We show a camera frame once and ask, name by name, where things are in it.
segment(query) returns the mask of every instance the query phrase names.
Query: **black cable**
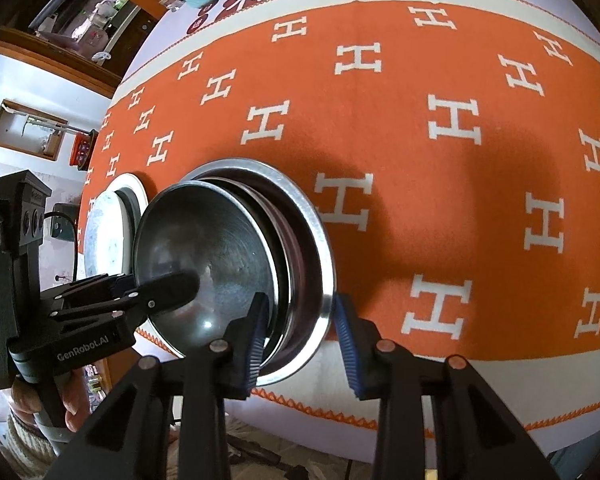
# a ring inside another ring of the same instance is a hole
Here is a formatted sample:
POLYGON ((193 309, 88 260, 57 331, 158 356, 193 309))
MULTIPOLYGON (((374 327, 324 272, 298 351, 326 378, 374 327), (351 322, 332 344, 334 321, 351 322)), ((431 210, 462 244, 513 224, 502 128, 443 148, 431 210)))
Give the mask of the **black cable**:
POLYGON ((51 218, 52 216, 64 218, 69 222, 71 229, 74 230, 74 278, 72 281, 75 281, 78 277, 78 228, 75 226, 74 219, 72 219, 66 213, 62 213, 60 211, 49 211, 48 213, 45 213, 45 218, 51 218))
POLYGON ((344 480, 349 480, 349 477, 351 476, 351 466, 353 465, 353 460, 349 460, 349 463, 347 463, 347 471, 344 473, 344 480))

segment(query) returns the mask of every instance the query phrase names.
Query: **orange tablecloth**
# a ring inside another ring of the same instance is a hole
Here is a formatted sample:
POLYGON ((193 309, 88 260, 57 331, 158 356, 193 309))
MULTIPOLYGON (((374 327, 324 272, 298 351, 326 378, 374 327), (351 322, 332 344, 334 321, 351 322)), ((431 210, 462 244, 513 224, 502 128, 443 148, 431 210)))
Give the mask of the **orange tablecloth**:
POLYGON ((475 360, 530 430, 600 408, 600 46, 583 33, 517 0, 250 7, 123 83, 82 211, 117 174, 153 196, 229 156, 302 187, 338 290, 384 337, 475 360))

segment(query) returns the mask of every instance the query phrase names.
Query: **screw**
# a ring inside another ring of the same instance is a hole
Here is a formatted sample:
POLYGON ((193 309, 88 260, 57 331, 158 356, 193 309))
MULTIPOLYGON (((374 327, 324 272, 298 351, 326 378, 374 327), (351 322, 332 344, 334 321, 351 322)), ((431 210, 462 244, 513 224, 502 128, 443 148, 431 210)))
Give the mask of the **screw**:
POLYGON ((141 370, 151 370, 155 365, 158 364, 158 359, 153 357, 152 355, 145 355, 141 357, 138 361, 138 366, 141 370))
POLYGON ((464 370, 466 368, 466 359, 461 355, 452 355, 448 359, 448 363, 454 370, 464 370))
POLYGON ((225 341, 224 339, 216 339, 215 341, 212 341, 211 343, 209 343, 209 349, 216 354, 219 354, 220 352, 224 352, 228 348, 229 348, 229 343, 227 341, 225 341))
POLYGON ((390 339, 381 339, 376 343, 376 348, 378 351, 388 354, 395 350, 395 343, 390 339))

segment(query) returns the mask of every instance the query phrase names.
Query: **orange stitched edge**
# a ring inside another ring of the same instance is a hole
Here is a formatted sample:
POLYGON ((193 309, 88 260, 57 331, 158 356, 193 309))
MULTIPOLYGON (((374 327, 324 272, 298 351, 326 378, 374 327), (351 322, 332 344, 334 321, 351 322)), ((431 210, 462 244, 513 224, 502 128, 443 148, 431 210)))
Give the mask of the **orange stitched edge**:
MULTIPOLYGON (((155 344, 157 347, 166 350, 171 355, 175 355, 173 351, 169 349, 167 345, 165 345, 162 341, 160 341, 157 337, 145 332, 141 328, 137 328, 136 332, 147 339, 148 341, 155 344)), ((331 410, 324 411, 321 408, 312 408, 311 406, 305 406, 302 402, 295 402, 293 399, 287 399, 284 396, 277 396, 272 392, 267 392, 262 388, 254 388, 251 393, 255 396, 261 397, 266 400, 270 400, 282 406, 286 406, 288 408, 292 408, 294 410, 298 410, 298 412, 305 413, 311 416, 317 416, 318 418, 325 418, 327 420, 334 420, 335 422, 344 422, 345 424, 350 424, 352 426, 356 426, 358 428, 366 428, 368 430, 378 430, 378 422, 376 420, 366 420, 366 418, 356 418, 353 415, 345 415, 342 412, 333 413, 331 410)), ((549 426, 554 426, 555 424, 559 424, 560 422, 565 422, 566 420, 571 420, 572 418, 576 418, 577 416, 584 415, 586 413, 594 412, 595 410, 600 408, 600 402, 596 402, 590 406, 585 406, 584 408, 580 408, 579 410, 574 410, 570 413, 565 413, 564 415, 554 416, 553 418, 546 418, 545 420, 539 420, 537 422, 532 422, 531 424, 525 424, 525 430, 538 430, 539 428, 548 428, 549 426)), ((425 428, 425 437, 433 438, 433 432, 427 428, 425 428)))
MULTIPOLYGON (((578 27, 575 27, 574 25, 571 25, 571 23, 569 23, 567 20, 564 20, 563 18, 561 18, 560 16, 556 16, 554 13, 549 12, 546 9, 543 9, 540 6, 537 6, 536 4, 532 4, 531 2, 528 2, 526 0, 516 0, 517 2, 521 2, 523 4, 526 4, 528 6, 534 7, 536 9, 542 10, 542 12, 546 12, 548 15, 553 16, 554 18, 556 18, 557 20, 560 20, 563 23, 566 23, 567 25, 569 25, 571 28, 573 28, 574 30, 577 30, 580 34, 582 34, 583 36, 585 36, 588 40, 592 41, 593 43, 595 43, 597 46, 600 47, 600 43, 598 43, 596 40, 594 40, 589 34, 587 34, 586 32, 580 30, 578 27)), ((253 6, 249 6, 248 9, 251 9, 253 7, 259 6, 259 5, 263 5, 266 4, 268 2, 259 2, 253 6)), ((219 20, 215 20, 211 23, 209 23, 208 25, 203 25, 202 27, 200 27, 199 29, 196 30, 202 30, 203 28, 207 28, 210 27, 211 25, 214 25, 216 23, 221 22, 222 20, 225 20, 227 18, 230 18, 231 16, 233 16, 234 14, 230 14, 229 16, 224 16, 222 18, 220 18, 219 20)), ((177 44, 183 42, 184 40, 186 40, 189 36, 191 36, 191 34, 187 34, 184 38, 181 38, 180 40, 176 41, 175 43, 171 44, 170 46, 168 46, 167 48, 165 48, 164 50, 160 51, 158 54, 156 54, 155 56, 153 56, 151 59, 145 61, 141 66, 139 66, 136 70, 134 70, 131 74, 129 74, 129 77, 124 78, 120 84, 128 81, 129 79, 131 79, 136 73, 138 73, 140 70, 142 70, 145 66, 147 66, 149 63, 151 63, 154 59, 156 59, 157 57, 160 57, 162 54, 164 54, 165 52, 167 52, 169 49, 173 48, 174 46, 176 46, 177 44)))

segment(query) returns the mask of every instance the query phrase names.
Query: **wooden frame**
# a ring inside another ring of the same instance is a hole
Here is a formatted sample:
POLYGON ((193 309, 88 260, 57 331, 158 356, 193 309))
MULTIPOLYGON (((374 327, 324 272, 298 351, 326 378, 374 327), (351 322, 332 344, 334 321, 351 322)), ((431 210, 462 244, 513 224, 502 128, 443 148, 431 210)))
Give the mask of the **wooden frame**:
POLYGON ((0 28, 0 54, 111 99, 122 78, 90 60, 14 28, 0 28))
MULTIPOLYGON (((9 108, 13 108, 14 110, 19 111, 19 112, 24 112, 24 113, 27 113, 30 115, 36 115, 39 117, 43 117, 45 119, 52 120, 59 124, 68 124, 68 121, 65 119, 61 119, 60 117, 56 117, 56 116, 47 114, 46 112, 42 112, 40 110, 36 110, 35 108, 30 108, 28 106, 21 105, 19 103, 15 103, 13 101, 7 101, 6 99, 0 103, 0 117, 2 117, 3 114, 8 113, 6 110, 4 110, 2 108, 3 103, 5 106, 8 106, 9 108)), ((24 150, 23 148, 11 146, 10 144, 4 143, 4 142, 0 142, 0 147, 7 148, 8 150, 13 150, 14 152, 20 152, 20 153, 26 153, 27 155, 38 156, 40 158, 44 158, 45 160, 55 161, 55 160, 58 160, 58 155, 60 153, 60 147, 62 146, 62 140, 64 139, 64 132, 55 130, 49 136, 51 136, 51 135, 59 137, 59 140, 57 142, 57 146, 54 150, 53 155, 45 155, 44 153, 37 153, 37 152, 32 152, 31 150, 24 150)))

